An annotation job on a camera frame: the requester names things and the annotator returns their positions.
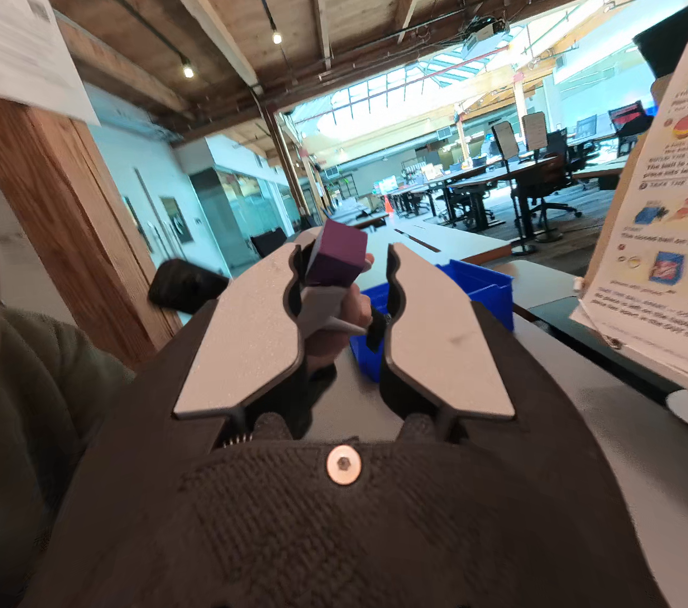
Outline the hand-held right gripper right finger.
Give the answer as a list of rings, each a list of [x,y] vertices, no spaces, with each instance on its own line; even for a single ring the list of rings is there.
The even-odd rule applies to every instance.
[[[428,418],[441,439],[468,423],[514,426],[517,408],[508,385],[513,333],[405,244],[389,246],[386,274],[384,405],[404,421]]]

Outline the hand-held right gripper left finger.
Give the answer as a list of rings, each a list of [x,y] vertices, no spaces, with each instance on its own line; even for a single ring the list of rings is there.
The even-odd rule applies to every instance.
[[[302,246],[288,242],[234,279],[217,299],[173,407],[181,421],[229,418],[242,431],[279,413],[291,435],[309,428],[301,312]]]

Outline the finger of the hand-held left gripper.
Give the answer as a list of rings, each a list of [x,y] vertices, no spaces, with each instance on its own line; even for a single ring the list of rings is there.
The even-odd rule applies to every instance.
[[[347,337],[366,336],[369,325],[357,325],[341,317],[349,289],[339,286],[306,286],[301,292],[301,311],[297,326],[302,337],[319,331],[344,333]]]

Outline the purple block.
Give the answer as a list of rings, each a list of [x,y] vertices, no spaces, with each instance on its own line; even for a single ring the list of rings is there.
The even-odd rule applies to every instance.
[[[305,269],[305,285],[349,288],[366,266],[366,232],[328,220],[318,234]]]

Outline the person's left hand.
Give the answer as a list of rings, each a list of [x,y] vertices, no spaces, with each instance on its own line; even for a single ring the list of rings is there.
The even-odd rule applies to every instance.
[[[372,305],[367,295],[353,283],[340,304],[340,319],[360,328],[372,323]],[[344,350],[349,348],[349,335],[344,331],[318,329],[305,341],[306,372],[312,377],[334,365]]]

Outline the blue plastic bin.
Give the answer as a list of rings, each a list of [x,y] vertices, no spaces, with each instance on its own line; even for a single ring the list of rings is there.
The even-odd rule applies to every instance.
[[[436,268],[451,278],[471,301],[482,304],[507,331],[514,331],[512,276],[461,260],[450,260]],[[362,336],[351,337],[349,345],[362,375],[377,384],[381,376],[383,345],[373,351]]]

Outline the glass office partition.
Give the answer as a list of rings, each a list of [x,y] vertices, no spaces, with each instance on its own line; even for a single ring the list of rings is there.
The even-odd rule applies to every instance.
[[[279,228],[291,236],[300,223],[289,188],[278,182],[216,168],[190,181],[231,277],[259,260],[252,237]]]

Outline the long office desk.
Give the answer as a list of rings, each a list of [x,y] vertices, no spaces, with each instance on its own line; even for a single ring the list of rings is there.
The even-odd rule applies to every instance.
[[[546,173],[562,166],[563,160],[551,155],[518,165],[506,163],[492,172],[478,174],[477,170],[469,170],[459,181],[442,181],[449,216],[446,225],[455,227],[460,221],[465,221],[468,223],[467,231],[476,234],[486,232],[494,225],[501,225],[501,221],[488,219],[484,195],[500,182],[505,182],[509,188],[518,233],[517,239],[511,242],[511,254],[516,257],[529,256],[537,251],[537,247],[533,244],[536,233],[530,215],[529,198],[525,195],[526,183],[530,179],[544,178]]]

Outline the white rectangular panel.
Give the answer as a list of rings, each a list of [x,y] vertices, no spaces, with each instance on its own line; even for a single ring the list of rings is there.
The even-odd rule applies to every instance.
[[[509,121],[496,123],[492,125],[491,130],[503,161],[508,163],[517,158],[520,148],[511,123]]]
[[[546,114],[544,112],[538,111],[522,116],[521,129],[527,151],[537,154],[548,147]]]

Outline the illustrated instruction sheet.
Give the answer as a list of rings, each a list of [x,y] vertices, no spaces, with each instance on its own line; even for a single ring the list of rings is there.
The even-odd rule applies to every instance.
[[[626,162],[571,319],[687,388],[687,51]]]

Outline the red and black office chair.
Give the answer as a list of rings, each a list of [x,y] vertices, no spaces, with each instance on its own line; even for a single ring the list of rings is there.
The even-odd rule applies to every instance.
[[[617,138],[616,156],[628,156],[639,136],[651,127],[654,116],[646,112],[640,100],[609,110],[607,113]]]

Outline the ceiling projector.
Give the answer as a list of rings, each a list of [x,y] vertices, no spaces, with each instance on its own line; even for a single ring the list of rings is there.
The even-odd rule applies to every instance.
[[[493,16],[484,16],[474,19],[463,32],[463,51],[470,53],[478,44],[496,37],[502,37],[510,33],[511,26],[508,20]]]

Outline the white printed paper sheet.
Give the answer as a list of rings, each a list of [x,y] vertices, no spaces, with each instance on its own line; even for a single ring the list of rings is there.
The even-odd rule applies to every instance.
[[[1,98],[100,124],[48,0],[1,0]]]

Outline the black pleated floor lamp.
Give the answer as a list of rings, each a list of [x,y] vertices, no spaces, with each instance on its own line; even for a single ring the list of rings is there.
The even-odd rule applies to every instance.
[[[654,77],[671,75],[687,47],[687,7],[632,38]]]

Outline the framed wall picture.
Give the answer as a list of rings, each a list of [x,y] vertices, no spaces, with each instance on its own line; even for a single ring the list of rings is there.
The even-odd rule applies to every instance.
[[[179,245],[194,242],[194,236],[188,228],[188,224],[177,200],[171,196],[161,196],[160,202],[167,215],[171,232]]]

